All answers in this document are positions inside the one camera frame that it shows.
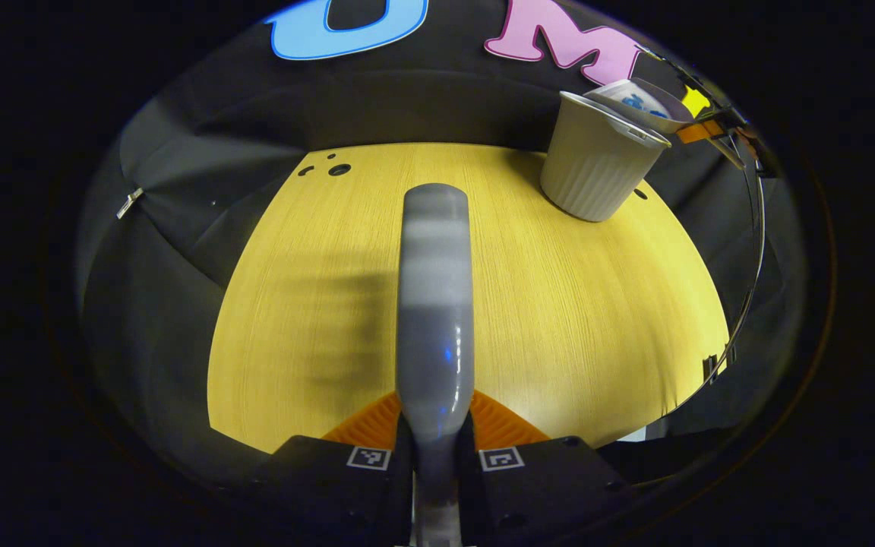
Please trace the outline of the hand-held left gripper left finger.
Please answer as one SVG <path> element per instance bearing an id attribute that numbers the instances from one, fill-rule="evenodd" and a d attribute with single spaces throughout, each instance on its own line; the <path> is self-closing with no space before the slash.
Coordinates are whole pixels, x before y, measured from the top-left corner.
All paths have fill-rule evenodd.
<path id="1" fill-rule="evenodd" d="M 414 449 L 396 394 L 320 438 L 292 436 L 252 475 L 252 504 L 292 545 L 406 546 Z"/>

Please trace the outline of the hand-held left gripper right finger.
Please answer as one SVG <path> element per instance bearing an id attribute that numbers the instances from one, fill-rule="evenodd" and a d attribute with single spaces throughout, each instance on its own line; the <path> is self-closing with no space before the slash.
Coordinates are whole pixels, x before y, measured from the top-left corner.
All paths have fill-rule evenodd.
<path id="1" fill-rule="evenodd" d="M 466 546 L 539 546 L 629 503 L 629 482 L 582 438 L 551 438 L 489 395 L 472 395 L 459 436 Z"/>

